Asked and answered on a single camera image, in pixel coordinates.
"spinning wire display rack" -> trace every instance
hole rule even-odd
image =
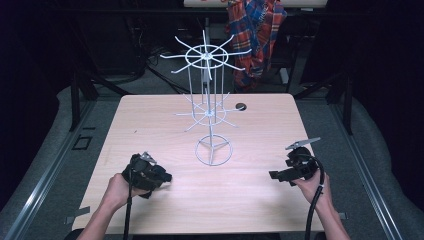
[[[244,110],[243,107],[225,109],[224,101],[230,95],[230,93],[224,94],[224,69],[225,67],[233,68],[237,71],[243,71],[244,68],[238,68],[231,64],[228,64],[229,56],[231,55],[242,55],[250,52],[238,52],[228,53],[223,47],[229,43],[233,36],[231,36],[222,45],[217,46],[209,43],[208,36],[203,31],[203,45],[191,47],[177,37],[175,39],[182,45],[188,48],[184,55],[164,56],[162,58],[184,58],[187,65],[179,70],[171,71],[171,73],[180,73],[187,69],[188,80],[190,84],[190,96],[184,95],[186,99],[191,103],[191,112],[189,113],[177,113],[179,116],[191,116],[194,123],[188,127],[185,131],[189,131],[196,125],[207,126],[209,134],[198,140],[195,147],[196,157],[204,164],[209,166],[218,166],[226,163],[232,155],[233,148],[230,141],[222,135],[216,134],[213,127],[227,123],[233,127],[237,127],[235,124],[226,121],[225,118],[228,112]],[[193,84],[191,69],[196,68],[200,70],[200,81],[201,81],[201,101],[196,103],[193,98]],[[217,70],[221,69],[221,93],[220,97],[217,92]],[[213,81],[213,92],[211,92],[211,82]],[[215,155],[217,151],[226,151],[223,159],[216,159]]]

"cable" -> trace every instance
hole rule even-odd
[[[318,202],[319,197],[321,196],[322,189],[324,188],[324,177],[325,177],[325,171],[324,166],[322,163],[318,160],[318,158],[308,155],[308,154],[296,154],[296,156],[300,157],[308,157],[315,161],[318,164],[318,168],[320,170],[320,177],[319,177],[319,186],[315,192],[314,198],[311,201],[311,205],[309,206],[308,211],[308,218],[306,220],[306,229],[305,229],[305,240],[310,240],[311,237],[311,225],[312,225],[312,217],[314,215],[315,206]]]
[[[127,199],[127,211],[125,214],[125,228],[124,228],[124,240],[128,239],[128,232],[130,228],[130,217],[131,217],[131,206],[132,206],[132,182],[133,182],[133,169],[128,171],[129,183],[128,183],[128,199]]]
[[[154,75],[156,75],[157,77],[159,77],[160,79],[165,81],[176,93],[178,93],[178,94],[190,93],[190,90],[188,90],[188,89],[180,86],[179,84],[175,83],[171,79],[167,78],[166,76],[162,75],[161,73],[159,73],[155,69],[151,68],[149,65],[147,65],[146,68],[148,70],[150,70]]]

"red plaid shirt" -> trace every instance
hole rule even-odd
[[[287,13],[276,0],[229,0],[228,16],[234,51],[252,50],[236,56],[236,67],[245,68],[234,71],[236,90],[245,91],[254,88],[263,70],[269,68],[278,28]]]

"black chair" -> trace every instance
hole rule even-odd
[[[288,71],[286,93],[290,89],[299,46],[305,37],[313,34],[309,20],[301,16],[287,17],[280,25],[271,55],[271,68],[277,69],[276,74],[279,74],[282,68],[290,69]]]

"light wood tabletop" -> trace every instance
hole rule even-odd
[[[282,0],[285,8],[325,8],[327,0]],[[225,8],[225,0],[184,0],[185,7]]]
[[[209,134],[208,126],[198,124],[186,131],[194,119],[176,115],[192,111],[187,98],[129,95],[121,99],[81,203],[81,208],[89,206],[91,211],[77,217],[73,229],[86,226],[109,178],[122,172],[133,154],[147,151],[173,179],[150,199],[134,198],[130,233],[304,231],[309,203],[298,187],[273,180],[268,173],[287,168],[285,147],[308,139],[293,97],[229,95],[224,109],[234,109],[237,103],[247,109],[228,111],[226,122],[213,126],[213,132],[228,139],[233,148],[231,158],[219,166],[208,166],[195,154],[198,140]],[[200,102],[199,95],[194,102]],[[227,154],[222,150],[216,152],[217,161]],[[122,234],[124,222],[125,207],[115,213],[107,233]],[[312,230],[323,230],[316,214]]]

